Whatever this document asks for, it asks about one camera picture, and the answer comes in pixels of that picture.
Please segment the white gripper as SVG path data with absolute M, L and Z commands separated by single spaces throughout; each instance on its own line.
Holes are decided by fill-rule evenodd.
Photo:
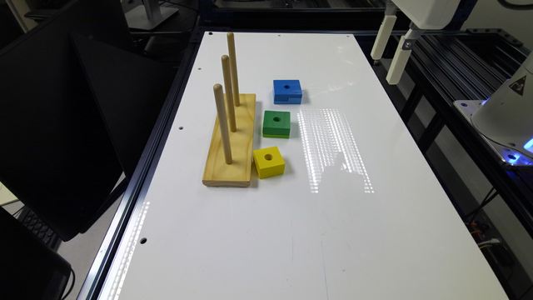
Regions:
M 397 85 L 405 71 L 412 48 L 421 36 L 421 29 L 440 30 L 448 25 L 460 0 L 392 0 L 392 2 L 419 28 L 409 29 L 401 36 L 386 81 Z M 385 15 L 371 50 L 371 58 L 380 60 L 396 23 L 396 15 Z

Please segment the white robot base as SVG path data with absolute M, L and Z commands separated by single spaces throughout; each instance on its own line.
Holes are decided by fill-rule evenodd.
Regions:
M 532 56 L 487 99 L 454 106 L 502 165 L 532 167 Z

